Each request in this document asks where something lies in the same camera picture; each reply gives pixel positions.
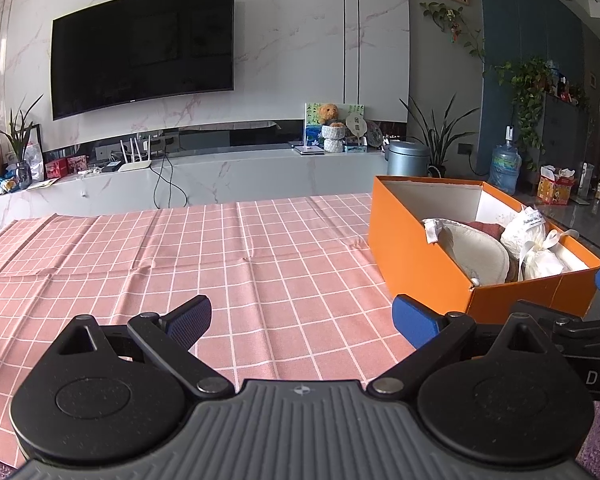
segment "table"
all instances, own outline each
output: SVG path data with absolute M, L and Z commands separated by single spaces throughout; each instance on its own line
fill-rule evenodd
M 191 349 L 245 378 L 359 379 L 413 348 L 366 243 L 369 194 L 51 215 L 0 230 L 0 460 L 22 462 L 11 396 L 68 321 L 122 324 L 198 293 L 212 323 Z

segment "gray trash can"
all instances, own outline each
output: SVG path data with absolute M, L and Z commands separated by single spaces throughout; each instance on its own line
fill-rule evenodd
M 424 144 L 392 140 L 384 149 L 388 175 L 427 176 L 430 151 Z

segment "wall-mounted tv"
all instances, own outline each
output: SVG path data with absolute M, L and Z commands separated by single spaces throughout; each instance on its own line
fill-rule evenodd
M 53 22 L 54 119 L 234 89 L 234 0 L 112 0 Z

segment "wall outlet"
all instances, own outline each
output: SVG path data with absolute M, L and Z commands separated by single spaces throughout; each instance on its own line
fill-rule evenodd
M 96 148 L 96 160 L 109 160 L 111 146 L 98 146 Z
M 471 155 L 471 152 L 474 150 L 474 146 L 472 144 L 465 144 L 464 142 L 460 142 L 458 144 L 458 154 L 459 155 Z

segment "orange shoe box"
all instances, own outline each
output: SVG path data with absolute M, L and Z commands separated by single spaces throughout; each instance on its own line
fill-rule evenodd
M 480 323 L 503 323 L 513 303 L 527 300 L 584 316 L 600 259 L 571 237 L 554 248 L 570 272 L 488 286 L 475 286 L 438 244 L 427 244 L 426 218 L 506 226 L 522 206 L 485 182 L 377 176 L 369 246 L 392 296 L 407 294 L 439 314 L 455 310 Z M 546 228 L 562 232 L 548 221 Z

